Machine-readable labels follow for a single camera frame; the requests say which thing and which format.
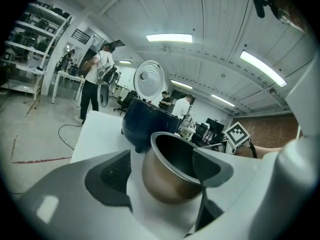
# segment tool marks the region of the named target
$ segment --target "fluorescent light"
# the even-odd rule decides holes
[[[184,84],[184,83],[182,83],[182,82],[177,82],[177,81],[175,81],[175,80],[171,80],[171,82],[174,83],[174,84],[176,84],[176,85],[179,85],[179,86],[183,86],[183,87],[185,87],[185,88],[192,89],[192,86],[186,85],[186,84]]]
[[[192,43],[191,34],[150,34],[146,38],[149,42],[155,41],[176,41],[176,42],[186,42]]]
[[[131,64],[131,61],[129,60],[119,60],[119,62],[124,64]]]
[[[275,81],[280,87],[284,87],[287,85],[287,82],[283,80],[281,76],[278,75],[271,67],[263,63],[258,58],[247,53],[245,50],[242,51],[240,58],[260,69],[263,73],[265,73],[268,77]]]
[[[216,95],[211,95],[212,97],[214,97],[214,98],[216,98],[216,99],[218,99],[218,100],[220,100],[220,101],[222,101],[222,102],[225,102],[225,103],[227,103],[227,104],[229,104],[230,106],[232,106],[232,107],[234,107],[235,105],[233,105],[233,104],[231,104],[229,101],[226,101],[226,100],[224,100],[223,98],[220,98],[220,97],[218,97],[218,96],[216,96]]]

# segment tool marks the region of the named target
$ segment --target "computer monitor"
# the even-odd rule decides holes
[[[210,131],[216,130],[217,134],[221,133],[225,127],[223,124],[218,123],[217,121],[212,120],[210,118],[206,120],[206,123],[210,125]]]

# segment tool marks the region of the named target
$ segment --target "metal shelf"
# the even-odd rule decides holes
[[[11,61],[11,60],[7,60],[7,59],[2,59],[0,58],[0,61],[2,62],[6,62],[6,63],[11,63],[11,64],[15,64],[15,67],[19,70],[23,70],[23,71],[26,71],[26,72],[30,72],[30,73],[33,73],[35,75],[45,75],[45,71],[41,71],[35,67],[28,67],[26,64],[23,64],[21,62],[18,62],[18,61]]]
[[[45,56],[46,53],[43,52],[43,51],[39,51],[39,50],[36,50],[32,47],[27,47],[27,46],[24,46],[24,45],[21,45],[19,43],[15,43],[15,42],[11,42],[11,41],[5,41],[4,42],[6,45],[10,45],[10,46],[16,46],[16,47],[19,47],[19,48],[22,48],[22,49],[25,49],[25,50],[28,50],[30,52],[33,52],[33,53],[36,53],[36,54],[40,54],[42,56]]]
[[[49,10],[47,8],[44,8],[38,4],[35,3],[29,3],[25,10],[27,13],[31,13],[33,15],[36,15],[39,18],[43,18],[55,25],[61,26],[66,18],[60,16],[59,14],[53,12],[52,10]]]
[[[32,32],[36,33],[36,34],[39,35],[39,36],[43,36],[43,37],[50,38],[50,39],[55,37],[55,34],[52,34],[52,33],[48,32],[48,31],[45,31],[45,30],[37,27],[37,26],[34,26],[34,25],[31,25],[31,24],[25,23],[25,22],[23,22],[23,21],[17,20],[17,21],[15,22],[15,24],[16,24],[19,28],[21,28],[21,29],[23,29],[23,30],[27,30],[27,31],[32,31]]]
[[[15,90],[15,91],[19,91],[19,92],[27,92],[29,94],[34,94],[35,91],[35,85],[29,82],[22,82],[22,81],[18,81],[18,80],[12,80],[12,79],[8,79],[9,85],[8,83],[4,83],[3,85],[1,85],[0,87],[5,88],[5,89],[10,89],[10,90]]]

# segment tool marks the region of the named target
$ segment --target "inner cooking pot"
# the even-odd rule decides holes
[[[142,165],[145,188],[165,204],[183,204],[201,194],[194,171],[194,144],[168,132],[154,132]]]
[[[160,160],[164,162],[171,170],[178,174],[186,174],[196,180],[197,176],[193,167],[193,149],[196,146],[186,142],[184,139],[172,137],[167,134],[158,135],[155,144],[160,154]]]

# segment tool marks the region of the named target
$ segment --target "shelving unit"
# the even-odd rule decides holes
[[[57,26],[64,25],[66,21],[66,18],[62,17],[61,15],[35,3],[29,3],[25,11],[39,18],[45,19],[46,21],[51,22]]]
[[[25,45],[15,43],[12,41],[5,41],[4,43],[7,46],[22,48],[24,50],[30,51],[32,54],[37,54],[37,55],[42,56],[42,59],[39,61],[40,62],[39,67],[43,68],[46,59],[48,57],[50,57],[50,55],[48,54],[50,48],[54,45],[54,41],[58,41],[58,39],[61,36],[62,31],[68,27],[71,16],[69,16],[68,18],[64,18],[61,15],[59,15],[59,14],[57,14],[47,8],[44,8],[38,4],[35,4],[35,3],[29,3],[26,7],[25,12],[30,13],[38,18],[41,18],[43,20],[46,20],[46,21],[58,26],[58,30],[53,34],[53,33],[50,33],[42,28],[36,27],[34,25],[31,25],[29,23],[26,23],[26,22],[23,22],[20,20],[15,22],[15,26],[17,28],[23,29],[25,31],[33,32],[33,33],[37,34],[38,36],[49,39],[49,45],[46,48],[45,52],[37,50],[33,47],[27,47]],[[29,67],[27,64],[23,64],[18,61],[7,60],[7,59],[3,59],[3,58],[0,58],[0,62],[15,64],[15,67],[17,69],[32,73],[35,75],[35,77],[33,78],[34,83],[22,82],[19,80],[9,79],[8,83],[5,83],[5,84],[1,85],[0,87],[10,89],[10,90],[16,90],[16,91],[20,91],[20,92],[24,92],[24,93],[33,94],[33,99],[35,101],[37,101],[38,100],[37,97],[39,96],[38,94],[40,94],[41,87],[42,87],[43,76],[46,74],[46,69],[43,68],[43,71],[41,71],[41,70],[38,70],[36,67]]]
[[[25,23],[23,21],[17,20],[15,22],[15,25],[17,25],[20,29],[27,30],[27,31],[32,31],[32,32],[36,33],[39,36],[44,36],[46,38],[54,38],[55,37],[55,34],[52,34],[52,33],[48,32],[48,31],[43,30],[42,28],[39,28],[39,27],[34,26],[34,25],[31,25],[29,23]]]
[[[35,85],[29,82],[22,82],[18,80],[9,79],[9,84],[6,82],[1,85],[2,88],[6,88],[9,90],[15,90],[19,92],[24,92],[28,94],[35,93]]]
[[[28,67],[26,64],[23,64],[21,62],[17,62],[17,61],[11,61],[11,60],[7,60],[7,59],[0,59],[0,61],[5,62],[5,63],[11,63],[11,64],[15,64],[15,67],[19,70],[23,70],[29,73],[33,73],[35,75],[45,75],[46,72],[45,71],[41,71],[39,69],[36,69],[35,67]]]
[[[4,43],[7,44],[7,45],[10,45],[10,46],[16,46],[16,47],[28,50],[28,51],[36,53],[36,54],[40,54],[42,56],[49,56],[48,54],[46,54],[43,51],[39,51],[39,50],[36,50],[36,49],[34,49],[32,47],[27,47],[27,46],[24,46],[24,45],[19,44],[19,43],[15,43],[15,42],[11,42],[11,41],[5,41]]]

